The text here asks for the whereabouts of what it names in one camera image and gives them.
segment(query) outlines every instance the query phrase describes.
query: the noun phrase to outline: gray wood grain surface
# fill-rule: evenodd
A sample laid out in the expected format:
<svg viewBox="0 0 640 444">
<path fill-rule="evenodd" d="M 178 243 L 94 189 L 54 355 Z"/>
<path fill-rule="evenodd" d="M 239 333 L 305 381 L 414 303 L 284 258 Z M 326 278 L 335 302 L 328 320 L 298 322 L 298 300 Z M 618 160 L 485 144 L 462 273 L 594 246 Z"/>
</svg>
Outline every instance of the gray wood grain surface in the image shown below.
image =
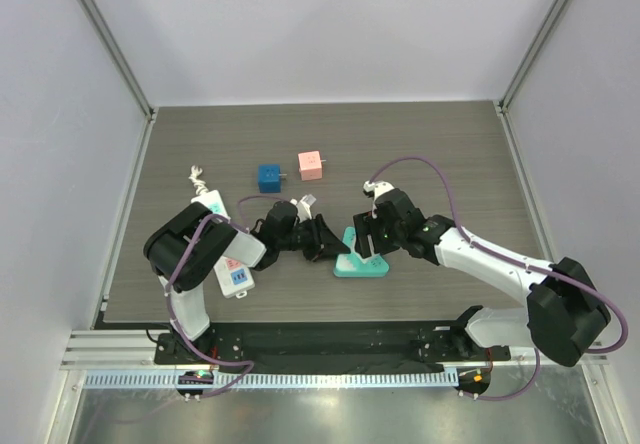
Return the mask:
<svg viewBox="0 0 640 444">
<path fill-rule="evenodd" d="M 319 150 L 324 178 L 300 180 L 297 154 Z M 145 157 L 125 232 L 106 321 L 166 321 L 162 292 L 142 255 L 146 239 L 188 205 L 191 165 L 204 169 L 233 218 L 236 201 L 256 194 L 259 164 L 280 164 L 288 174 L 283 196 L 312 193 L 339 236 L 352 216 L 370 208 L 362 183 L 391 159 L 423 154 L 449 176 L 466 227 L 528 255 L 538 247 L 516 181 L 502 127 L 490 102 L 304 104 L 163 108 Z M 450 215 L 437 175 L 419 162 L 386 171 L 384 180 L 408 192 L 425 215 Z M 246 203 L 253 222 L 272 202 Z M 217 321 L 335 321 L 455 318 L 474 304 L 511 307 L 489 285 L 455 270 L 388 255 L 384 279 L 339 279 L 333 262 L 310 263 L 282 253 L 271 268 L 254 272 L 245 299 L 225 299 L 212 273 L 206 305 Z"/>
</svg>

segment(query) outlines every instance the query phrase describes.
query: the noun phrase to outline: coiled white cable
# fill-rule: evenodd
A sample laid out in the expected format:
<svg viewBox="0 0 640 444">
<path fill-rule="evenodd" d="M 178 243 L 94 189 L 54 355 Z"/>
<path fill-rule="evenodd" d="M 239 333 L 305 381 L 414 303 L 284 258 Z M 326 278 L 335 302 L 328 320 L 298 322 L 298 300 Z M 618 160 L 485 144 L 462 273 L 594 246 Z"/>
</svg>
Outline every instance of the coiled white cable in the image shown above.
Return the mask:
<svg viewBox="0 0 640 444">
<path fill-rule="evenodd" d="M 189 176 L 189 180 L 193 183 L 193 187 L 196 188 L 196 196 L 201 196 L 202 194 L 209 192 L 209 189 L 207 189 L 207 183 L 202 179 L 198 179 L 201 174 L 201 168 L 198 166 L 191 166 L 191 175 Z"/>
</svg>

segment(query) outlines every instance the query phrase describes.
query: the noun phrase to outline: teal block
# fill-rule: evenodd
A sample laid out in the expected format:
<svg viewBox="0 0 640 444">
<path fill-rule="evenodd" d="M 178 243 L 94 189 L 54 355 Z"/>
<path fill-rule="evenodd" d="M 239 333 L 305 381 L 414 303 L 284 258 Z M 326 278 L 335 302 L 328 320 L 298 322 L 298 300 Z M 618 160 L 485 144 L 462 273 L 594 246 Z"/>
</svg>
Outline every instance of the teal block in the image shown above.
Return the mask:
<svg viewBox="0 0 640 444">
<path fill-rule="evenodd" d="M 362 260 L 360 255 L 353 249 L 356 243 L 356 230 L 354 227 L 347 227 L 342 238 L 351 254 L 340 254 L 336 260 L 336 267 L 333 274 L 336 277 L 384 277 L 389 272 L 389 264 L 382 256 L 377 255 Z"/>
</svg>

